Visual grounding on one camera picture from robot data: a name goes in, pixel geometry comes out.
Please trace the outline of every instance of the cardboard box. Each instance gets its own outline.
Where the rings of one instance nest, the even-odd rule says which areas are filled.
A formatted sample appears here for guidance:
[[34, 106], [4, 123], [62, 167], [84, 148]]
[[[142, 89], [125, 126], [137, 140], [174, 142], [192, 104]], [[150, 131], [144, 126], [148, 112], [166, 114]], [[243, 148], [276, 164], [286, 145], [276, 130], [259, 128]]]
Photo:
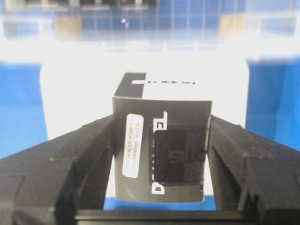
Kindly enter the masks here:
[[115, 182], [119, 199], [203, 200], [211, 101], [195, 81], [126, 73], [113, 97]]

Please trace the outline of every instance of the grid pattern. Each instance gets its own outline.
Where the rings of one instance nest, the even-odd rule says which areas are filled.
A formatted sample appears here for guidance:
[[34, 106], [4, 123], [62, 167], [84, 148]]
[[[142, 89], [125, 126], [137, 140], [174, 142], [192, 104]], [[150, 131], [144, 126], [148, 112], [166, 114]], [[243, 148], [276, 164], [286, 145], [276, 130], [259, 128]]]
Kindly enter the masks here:
[[[176, 34], [182, 38], [189, 37], [193, 33], [217, 34], [222, 15], [244, 12], [274, 13], [298, 8], [300, 8], [300, 0], [160, 0], [158, 8], [140, 11], [116, 8], [51, 12], [33, 8], [31, 11], [12, 13], [11, 18], [22, 18], [23, 21], [6, 21], [3, 23], [3, 29], [8, 38], [52, 32], [57, 30], [55, 22], [57, 18], [71, 15], [80, 18], [78, 29], [86, 39], [117, 39], [122, 35], [138, 39], [148, 37], [151, 33], [156, 35], [155, 37], [158, 35], [166, 38], [171, 33], [172, 37]], [[1, 11], [4, 12], [3, 0], [0, 0]], [[278, 23], [278, 20], [280, 19], [264, 20], [262, 27], [285, 31], [288, 29], [291, 32], [290, 27], [294, 24], [289, 24], [286, 28], [286, 22]]]

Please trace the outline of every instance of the blue panel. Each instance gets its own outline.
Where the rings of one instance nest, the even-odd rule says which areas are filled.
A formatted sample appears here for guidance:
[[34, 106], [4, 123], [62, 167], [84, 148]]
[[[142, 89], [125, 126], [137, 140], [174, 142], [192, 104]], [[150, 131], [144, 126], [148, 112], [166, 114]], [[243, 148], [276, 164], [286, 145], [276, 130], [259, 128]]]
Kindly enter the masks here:
[[294, 8], [299, 9], [300, 8], [300, 0], [294, 1]]
[[234, 12], [235, 0], [223, 0], [221, 13], [223, 14], [232, 14]]
[[3, 0], [0, 0], [0, 15], [4, 12]]
[[157, 27], [157, 20], [154, 17], [144, 17], [143, 18], [143, 28], [144, 30], [153, 30]]
[[161, 0], [158, 11], [159, 11], [159, 14], [161, 14], [161, 15], [170, 15], [171, 11], [172, 11], [171, 0]]
[[129, 24], [128, 24], [127, 28], [129, 30], [139, 30], [139, 29], [141, 29], [141, 23], [142, 23], [142, 21], [141, 21], [140, 18], [130, 18], [128, 20], [128, 23]]
[[300, 60], [285, 67], [277, 112], [276, 141], [300, 150]]
[[246, 128], [251, 132], [276, 139], [276, 114], [282, 94], [285, 66], [280, 64], [249, 65]]
[[247, 1], [246, 10], [249, 12], [273, 12], [284, 11], [292, 7], [290, 1], [287, 0], [256, 0]]
[[115, 16], [115, 17], [124, 17], [125, 14], [126, 14], [126, 11], [125, 10], [121, 10], [119, 8], [112, 8], [111, 9], [111, 13], [112, 13], [112, 16]]
[[220, 6], [220, 0], [207, 0], [205, 1], [205, 13], [212, 14], [218, 13]]
[[96, 23], [94, 18], [82, 18], [82, 30], [95, 30]]
[[160, 29], [171, 29], [172, 28], [172, 21], [171, 17], [169, 16], [160, 16], [158, 19], [158, 27]]
[[112, 18], [112, 28], [114, 30], [125, 30], [126, 29], [126, 22], [123, 22], [122, 17], [114, 17]]
[[104, 210], [203, 210], [215, 211], [215, 199], [211, 195], [205, 196], [204, 202], [187, 202], [187, 203], [149, 203], [124, 201], [117, 198], [106, 198]]
[[205, 29], [214, 29], [217, 30], [219, 28], [219, 16], [207, 16], [205, 17]]
[[156, 16], [157, 15], [157, 9], [156, 8], [149, 8], [149, 9], [143, 10], [142, 13], [144, 15]]
[[246, 0], [238, 0], [237, 12], [244, 12], [246, 7]]
[[127, 10], [127, 15], [132, 17], [139, 17], [142, 16], [142, 10]]
[[201, 29], [203, 27], [202, 16], [191, 16], [189, 25], [191, 29]]
[[108, 18], [98, 18], [97, 19], [97, 30], [109, 30], [109, 19]]
[[39, 26], [37, 22], [19, 22], [18, 35], [36, 35], [39, 33]]
[[111, 13], [111, 11], [105, 9], [105, 10], [97, 10], [95, 13], [97, 16], [108, 16]]
[[203, 14], [203, 0], [191, 0], [189, 5], [189, 12], [193, 15]]
[[186, 15], [188, 12], [188, 5], [186, 0], [174, 1], [174, 14], [175, 15]]
[[47, 140], [40, 69], [0, 62], [0, 158]]
[[262, 20], [261, 29], [269, 32], [294, 34], [296, 18], [270, 18]]
[[186, 29], [188, 25], [187, 18], [185, 16], [177, 16], [174, 18], [175, 29]]

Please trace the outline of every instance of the white label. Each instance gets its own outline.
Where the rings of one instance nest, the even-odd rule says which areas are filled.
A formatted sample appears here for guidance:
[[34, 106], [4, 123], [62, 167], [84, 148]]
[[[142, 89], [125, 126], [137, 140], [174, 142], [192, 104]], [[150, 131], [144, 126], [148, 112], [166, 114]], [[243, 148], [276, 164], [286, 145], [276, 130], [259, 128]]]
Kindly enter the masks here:
[[139, 173], [143, 124], [143, 116], [128, 114], [126, 119], [126, 133], [122, 169], [122, 173], [126, 177], [137, 178]]

